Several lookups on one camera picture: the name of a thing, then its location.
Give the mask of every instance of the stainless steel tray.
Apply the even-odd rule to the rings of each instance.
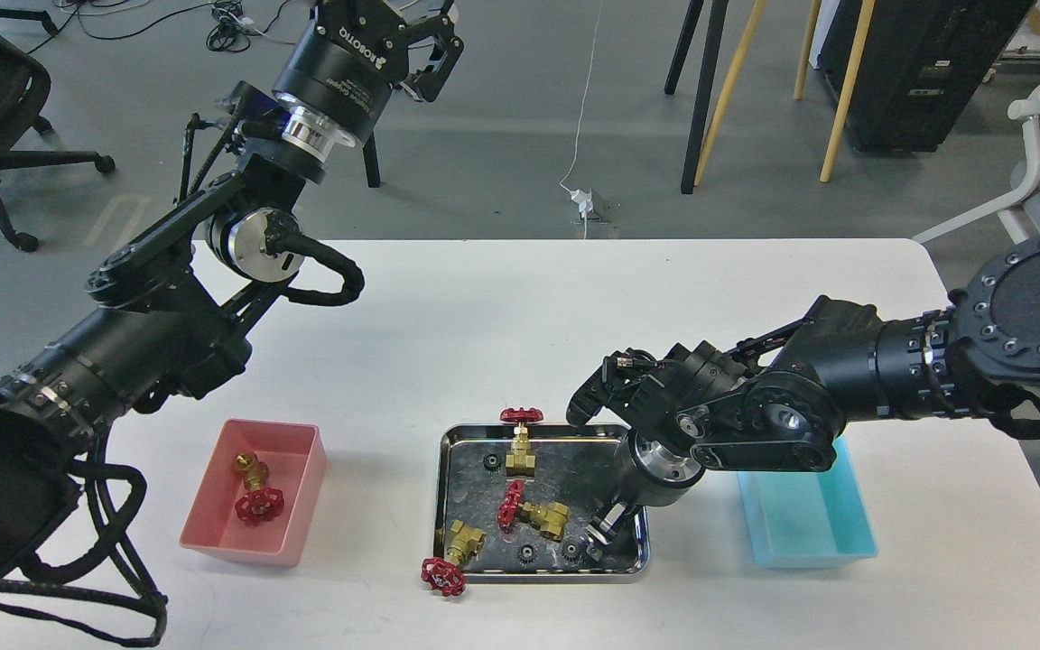
[[[551,542],[517,521],[503,534],[496,511],[513,477],[503,458],[513,439],[512,424],[460,424],[441,439],[433,553],[444,556],[446,535],[460,519],[483,528],[484,547],[463,568],[470,583],[487,581],[632,581],[648,564],[648,521],[644,510],[633,525],[607,546],[591,542],[586,525],[616,490],[613,453],[627,428],[596,424],[529,424],[537,454],[537,475],[525,480],[524,501],[558,501],[570,510],[565,540]],[[486,457],[495,454],[498,469]],[[530,551],[523,551],[527,546]]]

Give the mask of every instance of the blue bin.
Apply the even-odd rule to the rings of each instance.
[[[827,569],[878,555],[846,441],[829,472],[739,472],[757,565]]]

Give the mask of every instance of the silver flange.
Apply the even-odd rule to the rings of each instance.
[[[239,219],[227,235],[226,262],[260,283],[280,283],[296,275],[305,260],[294,254],[268,254],[265,234],[272,214],[285,213],[280,209],[258,209]]]
[[[332,122],[329,116],[303,106],[300,99],[286,93],[278,94],[277,99],[285,103],[291,113],[288,123],[284,125],[282,139],[315,156],[320,164],[327,162],[327,155],[336,144],[344,147],[355,147],[358,144],[355,135]]]
[[[701,473],[701,463],[688,456],[677,456],[658,441],[640,441],[632,452],[640,465],[666,484],[682,484]]]

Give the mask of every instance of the floor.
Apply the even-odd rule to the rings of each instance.
[[[43,0],[14,4],[50,8]],[[274,3],[243,4],[261,24],[272,16]],[[82,22],[92,33],[112,36],[187,5],[162,0]],[[722,75],[748,7],[729,7]],[[414,104],[396,96],[380,121],[383,188],[366,187],[359,152],[334,153],[322,185],[306,189],[297,204],[307,233],[327,239],[909,237],[1008,188],[1022,141],[1006,107],[1040,81],[997,75],[980,87],[936,154],[842,151],[833,181],[822,184],[817,168],[833,105],[814,78],[802,102],[791,100],[804,5],[770,3],[704,184],[681,196],[698,52],[673,98],[660,88],[684,3],[534,0],[463,8],[458,33],[466,54],[439,100]],[[61,24],[66,16],[51,10]],[[294,40],[305,17],[302,3],[289,3],[271,36]],[[214,100],[238,79],[269,89],[288,57],[289,46],[262,40],[243,53],[209,52],[203,43],[211,25],[209,12],[199,9],[139,36],[103,42],[70,24],[37,51],[54,78],[45,116],[57,132],[45,140],[30,133],[21,147],[98,149],[114,156],[119,172],[100,177],[77,165],[3,173],[8,210],[42,248],[24,255],[0,237],[0,374],[86,314],[87,272],[171,209],[187,116],[219,116]],[[0,32],[25,50],[45,37],[40,25],[18,21],[0,20]],[[197,151],[205,153],[214,138],[200,133]],[[593,188],[619,204],[609,225],[587,233],[560,186],[574,159],[565,185]],[[953,288],[1008,243],[990,217],[927,248]],[[1040,482],[1040,441],[1023,449]]]

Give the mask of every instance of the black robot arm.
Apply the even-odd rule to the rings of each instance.
[[[849,422],[983,417],[1040,439],[1040,237],[950,298],[885,321],[872,305],[821,296],[797,322],[727,352],[701,342],[659,361],[609,355],[567,410],[577,425],[604,407],[631,425],[620,494],[594,531],[603,539],[635,508],[675,502],[706,469],[822,472]],[[1036,414],[1018,414],[1026,404]]]
[[[0,592],[120,605],[155,620],[148,636],[122,639],[0,602],[6,613],[61,622],[128,647],[157,645],[162,596],[127,538],[146,494],[139,470],[106,461],[111,424],[128,411],[152,413],[170,395],[201,399],[242,373],[248,334],[280,297],[335,307],[364,288],[359,266],[301,233],[292,210],[307,181],[323,177],[334,145],[370,136],[393,87],[436,99],[459,55],[449,3],[415,22],[380,1],[320,0],[305,37],[274,86],[274,99],[240,82],[223,102],[223,135],[194,179],[184,173],[176,207],[109,256],[86,281],[98,309],[36,358],[0,380]],[[409,69],[408,46],[434,40],[424,69]],[[189,135],[210,123],[188,125]],[[202,185],[228,151],[236,168]],[[217,304],[191,270],[194,234],[248,283]],[[305,259],[338,272],[338,291],[292,287]],[[127,483],[115,504],[109,482]],[[67,565],[43,563],[40,547],[85,494],[98,542]],[[135,597],[71,587],[111,558]],[[28,580],[4,579],[21,569]]]

